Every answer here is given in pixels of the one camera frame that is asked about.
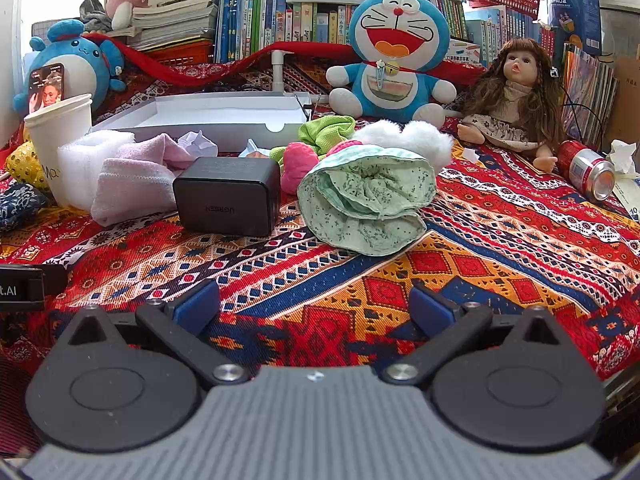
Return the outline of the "blue floral fabric bow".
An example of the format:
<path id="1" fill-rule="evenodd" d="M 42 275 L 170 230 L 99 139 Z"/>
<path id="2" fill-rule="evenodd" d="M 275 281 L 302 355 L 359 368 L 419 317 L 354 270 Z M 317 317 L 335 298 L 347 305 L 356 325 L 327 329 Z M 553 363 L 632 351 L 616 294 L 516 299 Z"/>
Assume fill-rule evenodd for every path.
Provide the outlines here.
<path id="1" fill-rule="evenodd" d="M 23 220 L 47 206 L 47 196 L 28 183 L 14 182 L 1 193 L 0 231 L 12 231 Z"/>

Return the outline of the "gold sequin bow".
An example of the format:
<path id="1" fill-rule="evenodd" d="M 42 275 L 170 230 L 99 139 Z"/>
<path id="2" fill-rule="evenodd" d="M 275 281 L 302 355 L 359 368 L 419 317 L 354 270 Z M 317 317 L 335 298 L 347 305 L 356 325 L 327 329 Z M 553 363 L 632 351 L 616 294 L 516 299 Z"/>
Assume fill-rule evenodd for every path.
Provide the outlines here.
<path id="1" fill-rule="evenodd" d="M 49 191 L 47 178 L 32 141 L 24 142 L 9 154 L 4 169 L 17 182 L 32 185 L 41 192 Z"/>

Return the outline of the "green floral cloth hat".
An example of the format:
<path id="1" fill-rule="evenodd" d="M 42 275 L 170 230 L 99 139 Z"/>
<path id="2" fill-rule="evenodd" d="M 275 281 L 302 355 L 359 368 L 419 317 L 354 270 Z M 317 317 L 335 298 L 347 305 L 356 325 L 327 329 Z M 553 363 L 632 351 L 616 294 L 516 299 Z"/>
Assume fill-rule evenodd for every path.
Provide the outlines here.
<path id="1" fill-rule="evenodd" d="M 370 257 L 396 254 L 426 233 L 420 210 L 436 174 L 403 148 L 352 145 L 318 162 L 299 183 L 306 227 L 323 243 Z"/>

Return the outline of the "white foam block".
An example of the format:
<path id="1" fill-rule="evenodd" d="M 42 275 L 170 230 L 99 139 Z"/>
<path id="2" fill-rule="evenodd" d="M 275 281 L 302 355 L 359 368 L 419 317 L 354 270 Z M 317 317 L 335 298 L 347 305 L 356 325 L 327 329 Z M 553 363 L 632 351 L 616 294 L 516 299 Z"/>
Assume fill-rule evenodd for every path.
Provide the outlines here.
<path id="1" fill-rule="evenodd" d="M 58 148 L 64 195 L 70 206 L 91 209 L 104 160 L 114 158 L 118 149 L 128 143 L 134 143 L 132 132 L 99 130 Z"/>

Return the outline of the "pink towel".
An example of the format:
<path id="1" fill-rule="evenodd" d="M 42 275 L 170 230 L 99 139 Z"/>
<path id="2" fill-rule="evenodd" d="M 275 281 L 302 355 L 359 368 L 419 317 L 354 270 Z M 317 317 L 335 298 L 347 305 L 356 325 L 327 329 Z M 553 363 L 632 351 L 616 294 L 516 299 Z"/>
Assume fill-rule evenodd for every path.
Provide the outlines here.
<path id="1" fill-rule="evenodd" d="M 91 217 L 100 226 L 176 209 L 172 184 L 195 157 L 166 133 L 122 145 L 104 160 Z"/>

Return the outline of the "white paper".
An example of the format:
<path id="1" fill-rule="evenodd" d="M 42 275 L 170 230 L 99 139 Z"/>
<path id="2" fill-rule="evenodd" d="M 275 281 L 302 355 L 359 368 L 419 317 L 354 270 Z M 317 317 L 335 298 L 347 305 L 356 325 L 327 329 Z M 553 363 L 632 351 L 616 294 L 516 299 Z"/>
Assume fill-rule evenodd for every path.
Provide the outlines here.
<path id="1" fill-rule="evenodd" d="M 218 146 L 201 131 L 189 131 L 180 136 L 177 143 L 193 158 L 218 156 Z"/>

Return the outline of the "white fluffy plush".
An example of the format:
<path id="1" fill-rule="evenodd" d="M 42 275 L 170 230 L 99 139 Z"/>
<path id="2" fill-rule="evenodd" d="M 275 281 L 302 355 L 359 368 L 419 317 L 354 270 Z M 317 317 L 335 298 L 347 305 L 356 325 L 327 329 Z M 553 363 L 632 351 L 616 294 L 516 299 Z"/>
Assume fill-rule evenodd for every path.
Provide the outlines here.
<path id="1" fill-rule="evenodd" d="M 386 119 L 372 122 L 354 132 L 352 138 L 381 148 L 403 148 L 427 159 L 436 174 L 452 161 L 454 138 L 428 122 L 414 120 L 401 127 Z"/>

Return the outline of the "pink padded bow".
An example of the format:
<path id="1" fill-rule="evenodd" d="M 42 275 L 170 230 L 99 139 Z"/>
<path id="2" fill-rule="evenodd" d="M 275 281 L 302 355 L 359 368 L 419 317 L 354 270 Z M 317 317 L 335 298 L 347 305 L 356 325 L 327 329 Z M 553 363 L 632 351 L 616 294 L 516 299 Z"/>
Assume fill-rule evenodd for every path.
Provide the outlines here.
<path id="1" fill-rule="evenodd" d="M 325 155 L 319 156 L 305 143 L 293 142 L 288 144 L 282 156 L 281 191 L 288 195 L 295 195 L 299 183 L 322 159 L 355 145 L 361 145 L 361 142 L 358 140 L 342 141 L 331 148 Z"/>

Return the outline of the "lime green cloth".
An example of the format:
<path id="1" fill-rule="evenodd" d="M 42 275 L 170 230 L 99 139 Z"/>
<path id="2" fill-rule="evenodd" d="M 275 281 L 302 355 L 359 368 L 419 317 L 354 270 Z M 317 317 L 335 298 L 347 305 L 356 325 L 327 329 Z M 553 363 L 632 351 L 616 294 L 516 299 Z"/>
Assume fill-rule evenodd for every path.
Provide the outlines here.
<path id="1" fill-rule="evenodd" d="M 331 148 L 352 137 L 356 120 L 350 116 L 326 115 L 298 128 L 297 140 L 272 148 L 269 157 L 280 165 L 318 162 Z"/>

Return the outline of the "patterned red tablecloth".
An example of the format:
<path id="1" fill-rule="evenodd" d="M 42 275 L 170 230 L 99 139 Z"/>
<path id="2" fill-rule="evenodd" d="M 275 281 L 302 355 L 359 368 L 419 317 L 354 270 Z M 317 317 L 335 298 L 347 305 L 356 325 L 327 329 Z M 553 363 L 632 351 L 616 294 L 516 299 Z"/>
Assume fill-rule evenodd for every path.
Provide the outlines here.
<path id="1" fill-rule="evenodd" d="M 590 204 L 564 179 L 484 146 L 454 154 L 424 210 L 422 240 L 369 258 L 316 240 L 292 197 L 268 238 L 194 234 L 172 212 L 104 228 L 48 207 L 1 237 L 5 263 L 66 267 L 40 312 L 1 318 L 1 452 L 38 442 L 24 410 L 35 369 L 85 304 L 129 310 L 206 280 L 219 318 L 204 340 L 248 367 L 394 362 L 420 341 L 409 292 L 423 283 L 500 313 L 543 306 L 601 378 L 639 359 L 639 227 L 609 200 Z"/>

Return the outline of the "black charger box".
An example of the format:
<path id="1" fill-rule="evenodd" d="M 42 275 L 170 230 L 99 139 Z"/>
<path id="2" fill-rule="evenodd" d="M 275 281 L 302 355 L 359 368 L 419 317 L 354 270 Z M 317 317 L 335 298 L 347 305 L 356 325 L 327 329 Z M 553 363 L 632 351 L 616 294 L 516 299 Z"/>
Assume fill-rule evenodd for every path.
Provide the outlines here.
<path id="1" fill-rule="evenodd" d="M 190 231 L 268 236 L 279 218 L 280 167 L 270 158 L 200 157 L 172 188 Z"/>

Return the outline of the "white paper cup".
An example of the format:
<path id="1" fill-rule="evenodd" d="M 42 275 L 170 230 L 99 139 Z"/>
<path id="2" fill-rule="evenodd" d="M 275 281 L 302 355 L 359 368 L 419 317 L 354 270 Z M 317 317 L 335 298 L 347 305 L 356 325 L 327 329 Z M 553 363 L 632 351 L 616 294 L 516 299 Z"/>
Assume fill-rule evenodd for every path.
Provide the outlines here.
<path id="1" fill-rule="evenodd" d="M 40 108 L 25 117 L 25 128 L 34 144 L 41 169 L 60 206 L 67 206 L 68 200 L 58 148 L 80 139 L 90 130 L 91 105 L 92 95 L 85 93 Z"/>

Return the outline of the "red soda can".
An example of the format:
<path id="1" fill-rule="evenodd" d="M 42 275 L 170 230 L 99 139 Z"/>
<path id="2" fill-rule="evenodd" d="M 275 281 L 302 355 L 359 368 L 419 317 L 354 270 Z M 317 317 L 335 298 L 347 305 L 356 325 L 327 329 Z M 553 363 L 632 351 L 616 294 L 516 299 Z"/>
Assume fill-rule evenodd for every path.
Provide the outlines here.
<path id="1" fill-rule="evenodd" d="M 559 146 L 558 167 L 562 176 L 590 202 L 603 202 L 613 192 L 612 162 L 578 141 L 567 140 Z"/>

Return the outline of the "white PVC pipe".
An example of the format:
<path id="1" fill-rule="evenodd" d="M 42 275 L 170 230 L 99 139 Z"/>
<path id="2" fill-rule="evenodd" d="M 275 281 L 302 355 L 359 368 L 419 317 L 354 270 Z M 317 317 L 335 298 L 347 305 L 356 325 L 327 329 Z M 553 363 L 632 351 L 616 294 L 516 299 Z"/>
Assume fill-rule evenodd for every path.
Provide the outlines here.
<path id="1" fill-rule="evenodd" d="M 272 50 L 270 54 L 271 68 L 272 68 L 272 91 L 273 92 L 285 92 L 284 84 L 284 63 L 285 57 L 290 54 L 290 51 L 285 50 Z"/>

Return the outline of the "row of upright books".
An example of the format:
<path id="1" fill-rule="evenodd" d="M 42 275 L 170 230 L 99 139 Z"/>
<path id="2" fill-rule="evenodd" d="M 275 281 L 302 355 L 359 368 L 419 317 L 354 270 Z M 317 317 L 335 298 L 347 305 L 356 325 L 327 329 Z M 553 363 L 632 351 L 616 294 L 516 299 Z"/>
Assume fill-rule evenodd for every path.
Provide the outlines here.
<path id="1" fill-rule="evenodd" d="M 349 23 L 364 0 L 216 0 L 213 56 L 232 63 L 277 42 L 348 44 Z M 505 6 L 473 9 L 468 0 L 427 0 L 444 16 L 450 60 L 487 65 L 499 48 L 515 38 L 555 48 L 555 30 Z"/>

